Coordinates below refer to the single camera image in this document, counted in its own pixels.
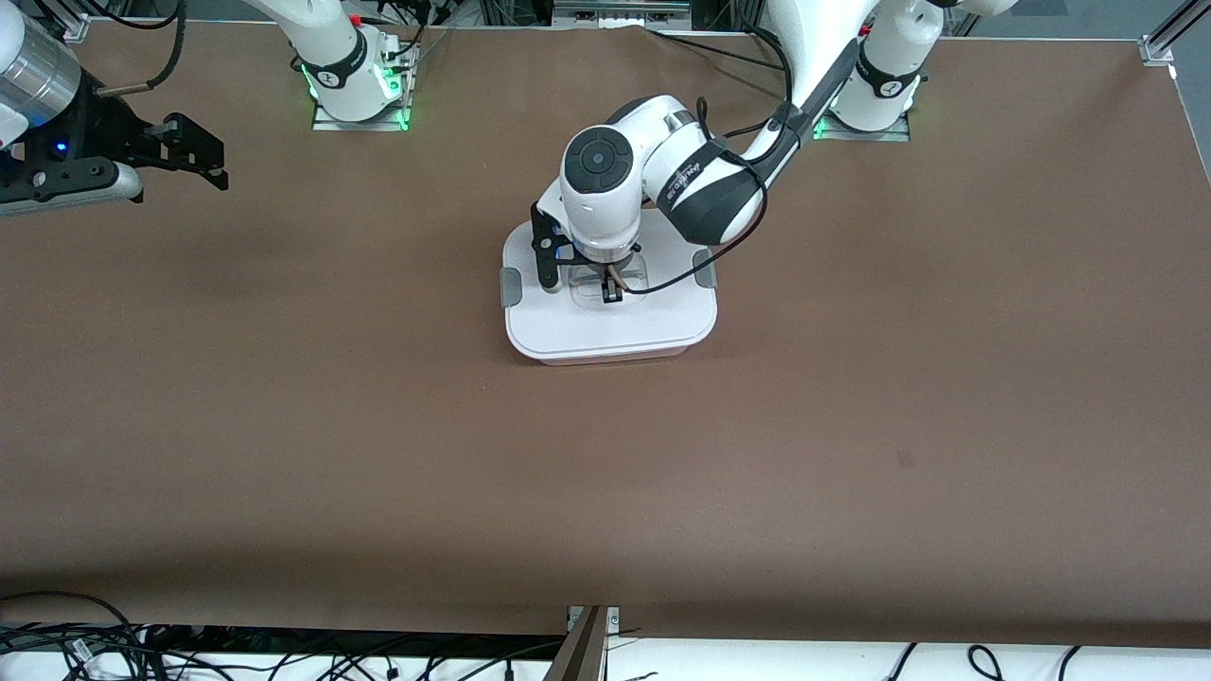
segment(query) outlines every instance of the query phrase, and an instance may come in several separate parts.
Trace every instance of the green led light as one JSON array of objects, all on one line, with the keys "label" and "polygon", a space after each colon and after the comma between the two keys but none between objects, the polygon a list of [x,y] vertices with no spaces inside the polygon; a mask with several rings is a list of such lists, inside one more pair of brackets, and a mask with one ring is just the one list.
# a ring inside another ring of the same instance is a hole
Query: green led light
[{"label": "green led light", "polygon": [[316,91],[315,91],[315,84],[311,82],[311,74],[306,73],[306,69],[303,70],[303,78],[306,79],[306,88],[308,88],[308,92],[311,93],[311,98],[315,99],[316,102],[318,102],[320,101],[320,96],[316,93]]}]

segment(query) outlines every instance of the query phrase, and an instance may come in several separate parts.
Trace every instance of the wooden board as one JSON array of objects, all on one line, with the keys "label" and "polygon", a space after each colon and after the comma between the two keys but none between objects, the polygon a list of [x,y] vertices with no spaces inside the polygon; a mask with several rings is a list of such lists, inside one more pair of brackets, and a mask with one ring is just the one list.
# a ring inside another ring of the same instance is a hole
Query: wooden board
[{"label": "wooden board", "polygon": [[[137,81],[170,33],[94,25],[79,55]],[[551,633],[609,602],[649,635],[1211,646],[1211,189],[1132,44],[941,44],[912,143],[796,158],[710,338],[590,368],[510,347],[505,236],[622,103],[701,95],[730,130],[777,74],[638,29],[459,30],[411,131],[342,135],[310,132],[289,57],[270,25],[191,25],[131,99],[223,138],[230,191],[148,171],[142,206],[0,228],[5,591],[154,622]]]}]

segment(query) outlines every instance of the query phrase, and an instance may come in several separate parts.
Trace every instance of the gray circular button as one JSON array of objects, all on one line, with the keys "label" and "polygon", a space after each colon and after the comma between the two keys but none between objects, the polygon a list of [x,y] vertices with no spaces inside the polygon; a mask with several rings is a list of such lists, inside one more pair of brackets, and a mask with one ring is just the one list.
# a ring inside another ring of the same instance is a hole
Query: gray circular button
[{"label": "gray circular button", "polygon": [[586,171],[601,174],[614,165],[614,149],[604,142],[593,142],[580,153],[580,162],[585,165]]}]

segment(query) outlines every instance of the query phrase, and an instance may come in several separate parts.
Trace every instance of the metal base plate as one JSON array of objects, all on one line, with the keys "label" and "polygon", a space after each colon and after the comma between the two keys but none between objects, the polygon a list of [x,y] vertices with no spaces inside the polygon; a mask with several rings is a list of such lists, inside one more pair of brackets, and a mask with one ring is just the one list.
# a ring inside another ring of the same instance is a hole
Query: metal base plate
[{"label": "metal base plate", "polygon": [[891,127],[878,132],[862,132],[846,127],[831,113],[825,114],[816,124],[814,133],[816,139],[848,139],[853,142],[909,142],[912,136],[908,131],[908,116],[900,116]]},{"label": "metal base plate", "polygon": [[[641,212],[643,250],[619,273],[632,288],[668,281],[700,263],[660,211]],[[673,356],[714,327],[714,277],[689,277],[647,294],[603,301],[601,275],[584,265],[561,265],[559,286],[546,290],[534,264],[534,230],[517,227],[503,251],[501,305],[510,342],[547,365],[614,362]]]}]

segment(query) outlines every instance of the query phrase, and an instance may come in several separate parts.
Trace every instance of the cable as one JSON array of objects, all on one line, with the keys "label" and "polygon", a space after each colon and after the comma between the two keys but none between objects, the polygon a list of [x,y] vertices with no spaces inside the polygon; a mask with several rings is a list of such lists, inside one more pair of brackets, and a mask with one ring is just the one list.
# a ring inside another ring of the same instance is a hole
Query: cable
[{"label": "cable", "polygon": [[500,10],[500,16],[501,16],[501,17],[503,17],[503,18],[504,18],[505,21],[507,21],[507,22],[509,22],[509,23],[511,23],[512,25],[521,25],[521,24],[518,24],[518,23],[517,23],[517,19],[515,19],[515,18],[512,17],[512,15],[510,15],[510,13],[509,13],[507,11],[505,11],[505,6],[504,6],[504,5],[503,5],[503,4],[500,2],[500,0],[492,0],[492,2],[494,2],[494,4],[497,5],[497,8],[498,8],[498,10]]},{"label": "cable", "polygon": [[420,36],[425,33],[425,24],[419,24],[419,25],[420,25],[420,28],[418,28],[417,33],[414,33],[412,35],[412,40],[409,40],[408,44],[404,45],[403,47],[400,47],[395,52],[389,53],[386,56],[388,59],[395,59],[396,57],[400,57],[401,55],[407,55],[409,50],[412,50],[413,47],[417,46],[417,42],[420,42]]},{"label": "cable", "polygon": [[[11,628],[8,628],[8,626],[0,626],[0,629],[8,630]],[[69,626],[68,628],[68,630],[79,630],[79,629],[90,629],[90,628],[81,628],[81,626]],[[36,630],[35,631],[22,631],[21,634],[27,635],[27,636],[28,635],[33,635],[33,636],[40,637],[42,640],[51,641],[51,642],[53,642],[56,645],[61,645],[63,647],[65,647],[65,643],[64,643],[65,641],[80,640],[79,636],[75,636],[75,637],[73,637],[73,636],[61,636],[61,637],[47,636],[46,634],[41,634],[41,633],[36,631]],[[4,651],[4,653],[11,653],[11,652],[18,652],[18,651],[23,651],[23,649],[30,649],[30,648],[42,647],[45,645],[46,643],[42,642],[42,641],[31,641],[29,643],[22,643],[22,645],[18,645],[18,646],[12,646],[8,649]],[[186,654],[186,653],[179,653],[179,652],[174,652],[174,651],[156,651],[156,649],[149,648],[149,647],[143,646],[143,645],[128,645],[128,643],[119,643],[119,642],[114,642],[114,641],[102,642],[101,645],[105,646],[105,647],[109,647],[109,648],[116,648],[119,651],[132,651],[132,652],[143,653],[143,656],[168,656],[168,657],[180,658],[180,659],[188,660],[189,664],[186,664],[186,665],[179,665],[179,666],[197,666],[197,668],[201,668],[201,669],[214,671],[216,674],[218,674],[219,676],[222,676],[224,679],[224,681],[235,681],[231,677],[230,674],[226,674],[225,669],[228,666],[239,666],[239,665],[212,664],[210,662],[206,662],[206,660],[202,660],[202,659],[197,659],[197,654],[199,653],[189,653],[189,654]],[[148,664],[151,664],[150,660],[143,662],[142,669],[145,670]],[[140,679],[147,679],[147,676],[142,676]],[[156,679],[159,681],[159,679],[165,679],[166,680],[167,677],[157,675]]]},{"label": "cable", "polygon": [[172,71],[177,70],[177,63],[180,61],[180,52],[185,47],[185,13],[188,4],[188,0],[177,0],[177,11],[173,12],[177,21],[177,34],[172,40],[172,53],[168,55],[168,62],[162,69],[160,69],[160,73],[147,82],[119,87],[102,87],[97,90],[98,97],[121,97],[124,95],[134,95],[137,92],[150,92],[163,84],[163,81],[168,80]]},{"label": "cable", "polygon": [[[712,136],[711,136],[711,128],[706,124],[707,105],[705,97],[698,98],[696,108],[698,108],[698,122],[702,127],[702,132],[704,135],[706,135],[707,142],[710,142],[712,139]],[[765,187],[765,181],[762,179],[761,173],[757,172],[757,168],[753,167],[751,161],[748,161],[740,154],[736,154],[731,149],[724,149],[723,154],[721,154],[719,158],[728,162],[731,162],[733,165],[740,166],[741,168],[744,168],[745,172],[751,174],[753,179],[757,181],[757,188],[761,190],[761,207],[757,210],[757,217],[753,218],[752,223],[750,223],[748,229],[746,229],[742,234],[740,234],[740,236],[733,239],[727,246],[716,251],[713,254],[711,254],[710,258],[706,258],[701,263],[698,263],[690,269],[683,271],[682,274],[678,274],[677,276],[670,279],[668,281],[665,281],[664,284],[658,284],[656,286],[650,286],[648,288],[631,288],[630,286],[626,285],[626,281],[622,279],[622,275],[619,274],[618,268],[615,268],[613,263],[607,264],[606,273],[609,275],[610,279],[614,280],[614,284],[619,288],[626,291],[632,296],[645,296],[648,293],[664,291],[665,288],[668,288],[675,284],[679,284],[681,281],[711,267],[712,264],[714,264],[716,261],[730,253],[733,248],[744,244],[744,241],[748,239],[748,236],[751,236],[753,231],[757,231],[757,227],[761,225],[763,219],[765,219],[765,210],[769,207],[769,188]]]},{"label": "cable", "polygon": [[137,28],[139,30],[159,30],[161,28],[165,28],[165,27],[167,27],[168,24],[171,24],[177,18],[177,12],[180,10],[180,6],[178,5],[177,7],[174,7],[172,10],[172,13],[168,15],[162,22],[155,22],[155,23],[149,23],[149,24],[140,24],[140,23],[136,23],[136,22],[131,22],[131,21],[124,19],[122,17],[119,17],[117,15],[115,15],[115,13],[110,12],[109,10],[107,10],[105,7],[98,5],[97,0],[85,0],[85,1],[88,2],[88,6],[92,7],[92,10],[94,12],[97,12],[98,15],[101,15],[101,16],[103,16],[105,18],[113,19],[114,22],[116,22],[116,23],[119,23],[121,25],[125,25],[126,28]]},{"label": "cable", "polygon": [[550,647],[562,646],[562,645],[563,645],[563,639],[561,639],[558,641],[549,641],[546,643],[539,643],[536,646],[530,646],[528,648],[522,648],[520,651],[509,653],[507,656],[498,657],[497,659],[494,659],[494,660],[492,660],[489,663],[480,665],[478,668],[475,669],[475,671],[472,671],[472,673],[470,673],[470,674],[467,674],[465,676],[460,676],[458,681],[467,681],[469,679],[478,675],[480,673],[484,671],[486,669],[490,669],[490,668],[493,668],[493,666],[495,666],[495,665],[498,665],[498,664],[500,664],[503,662],[509,662],[511,659],[517,659],[517,658],[520,658],[520,657],[522,657],[524,654],[534,653],[534,652],[541,651],[544,648],[550,648]]},{"label": "cable", "polygon": [[[349,674],[349,670],[352,669],[352,666],[356,665],[358,662],[362,662],[366,658],[374,657],[375,654],[383,653],[384,651],[386,651],[391,646],[395,646],[397,643],[402,643],[403,641],[407,641],[408,639],[412,639],[414,636],[415,636],[414,634],[403,634],[402,636],[396,636],[394,639],[388,639],[386,641],[383,641],[381,643],[374,646],[373,648],[366,651],[365,653],[361,653],[361,654],[357,654],[357,656],[348,654],[348,656],[345,656],[344,662],[342,662],[340,664],[333,663],[332,669],[329,669],[327,673],[325,673],[323,676],[320,676],[318,679],[316,679],[316,681],[320,681],[325,676],[327,676],[329,679],[340,679],[345,674]],[[342,669],[339,669],[342,665],[348,665],[348,666],[342,670]]]},{"label": "cable", "polygon": [[728,0],[722,7],[719,7],[719,12],[714,15],[714,18],[711,19],[711,23],[706,24],[706,30],[712,30],[714,27],[719,25],[719,19],[723,18],[723,15],[728,12],[728,10],[735,1],[736,0]]},{"label": "cable", "polygon": [[761,121],[761,122],[754,122],[754,124],[745,126],[745,127],[739,127],[736,130],[733,130],[731,132],[724,132],[723,137],[727,138],[727,139],[731,139],[733,137],[739,137],[741,135],[748,135],[750,132],[757,132],[758,130],[765,127],[765,122],[768,120],[769,119],[767,119],[764,121]]},{"label": "cable", "polygon": [[[408,19],[403,16],[403,12],[400,11],[398,5],[396,5],[395,2],[388,2],[388,6],[395,10],[395,16],[400,17],[401,25],[408,25]],[[404,8],[408,10],[409,15],[412,15],[413,21],[415,21],[419,24],[420,17],[417,16],[417,12],[412,11],[412,7],[404,7]]]},{"label": "cable", "polygon": [[761,208],[758,208],[757,217],[753,219],[752,224],[748,225],[748,229],[746,229],[744,234],[741,234],[740,236],[733,239],[730,244],[716,251],[714,254],[712,254],[710,258],[706,258],[701,263],[670,279],[668,281],[665,281],[664,284],[656,286],[652,286],[649,288],[630,288],[626,285],[626,282],[622,281],[622,277],[619,275],[618,269],[614,265],[612,264],[606,265],[606,271],[609,273],[610,279],[614,280],[614,284],[616,284],[619,288],[626,291],[627,293],[631,293],[632,296],[645,296],[648,293],[655,293],[656,291],[664,291],[665,288],[668,288],[670,286],[678,284],[682,280],[693,276],[702,271],[707,267],[714,264],[716,261],[730,253],[733,248],[744,244],[744,241],[748,239],[753,231],[757,231],[757,227],[765,218],[765,208],[769,207],[769,189],[762,181],[761,174],[757,172],[757,168],[754,168],[752,164],[750,164],[746,159],[741,158],[735,151],[727,151],[723,156],[719,158],[727,159],[728,161],[731,161],[733,164],[736,164],[737,166],[742,167],[748,174],[753,177],[753,179],[757,181],[757,187],[758,189],[761,189]]},{"label": "cable", "polygon": [[[90,603],[101,606],[110,616],[113,616],[114,619],[116,619],[121,624],[122,633],[126,635],[127,640],[131,641],[131,643],[133,643],[136,646],[142,645],[140,641],[139,641],[139,639],[138,639],[138,635],[134,633],[134,625],[131,624],[131,620],[127,619],[125,614],[122,614],[122,611],[117,610],[116,607],[114,607],[108,601],[105,601],[103,599],[98,599],[96,596],[90,596],[87,594],[78,594],[75,591],[39,590],[39,591],[22,591],[19,594],[10,594],[7,596],[0,596],[0,602],[16,601],[16,600],[22,600],[22,599],[41,599],[41,597],[73,599],[73,600],[78,600],[78,601],[87,601]],[[34,631],[25,630],[25,631],[22,633],[22,635],[30,635],[30,634],[34,634]],[[38,636],[41,636],[44,639],[50,639],[50,636],[46,636],[45,634],[41,634],[41,633],[39,633]],[[17,647],[12,647],[7,652],[15,652],[16,649],[18,649],[18,648]],[[147,670],[148,660],[144,659],[143,656],[137,656],[136,659],[139,663],[137,666],[140,670]],[[162,674],[162,670],[156,669],[156,679],[157,680],[163,680],[165,679],[165,675]]]},{"label": "cable", "polygon": [[791,91],[793,88],[794,82],[791,78],[791,61],[786,57],[786,52],[782,50],[782,45],[777,41],[777,38],[774,34],[756,24],[745,21],[745,28],[748,29],[748,33],[756,35],[765,45],[769,45],[769,48],[773,50],[775,55],[777,55],[777,61],[780,64],[782,64],[781,69],[782,78],[786,81],[786,101],[790,102]]},{"label": "cable", "polygon": [[1068,663],[1072,662],[1073,656],[1075,656],[1079,649],[1080,646],[1073,646],[1063,654],[1063,659],[1060,660],[1060,674],[1056,675],[1056,681],[1063,681],[1063,675],[1068,671]]},{"label": "cable", "polygon": [[[983,653],[988,657],[988,662],[992,663],[992,673],[988,673],[988,670],[976,662],[976,653]],[[1000,663],[997,662],[997,656],[992,654],[992,651],[985,646],[975,645],[968,648],[968,664],[971,665],[971,669],[976,670],[976,674],[988,679],[988,681],[1005,681],[1005,677],[1000,674]]]},{"label": "cable", "polygon": [[723,55],[725,57],[733,57],[740,59],[741,62],[748,62],[750,64],[757,64],[759,67],[765,67],[768,69],[782,70],[782,67],[777,64],[771,64],[769,62],[763,62],[761,59],[754,59],[752,57],[746,57],[744,55],[736,55],[735,52],[728,52],[727,50],[719,50],[718,47],[711,47],[710,45],[702,45],[701,42],[694,42],[693,40],[685,40],[684,38],[678,38],[676,35],[665,35],[664,33],[658,33],[655,30],[650,32],[665,40],[671,40],[673,42],[681,42],[682,45],[688,45],[690,47],[696,47],[699,50],[706,50],[707,52],[714,52],[716,55]]},{"label": "cable", "polygon": [[908,643],[905,651],[900,653],[900,660],[896,662],[896,668],[891,670],[891,675],[888,676],[886,681],[897,681],[900,679],[900,673],[905,670],[905,664],[908,662],[908,656],[917,649],[917,643]]}]

